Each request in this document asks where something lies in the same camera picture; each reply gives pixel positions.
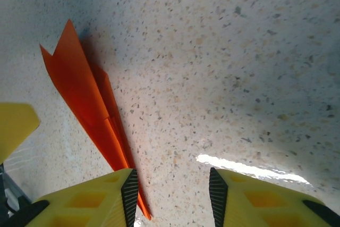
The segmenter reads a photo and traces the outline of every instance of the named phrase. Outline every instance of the folded orange paper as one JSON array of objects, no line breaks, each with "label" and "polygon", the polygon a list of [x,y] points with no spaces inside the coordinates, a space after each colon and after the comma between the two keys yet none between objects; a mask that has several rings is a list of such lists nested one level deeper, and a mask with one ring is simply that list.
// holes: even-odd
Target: folded orange paper
[{"label": "folded orange paper", "polygon": [[[67,21],[53,56],[40,46],[54,86],[113,170],[135,168],[107,73],[85,57],[77,33]],[[139,183],[138,206],[150,210]]]}]

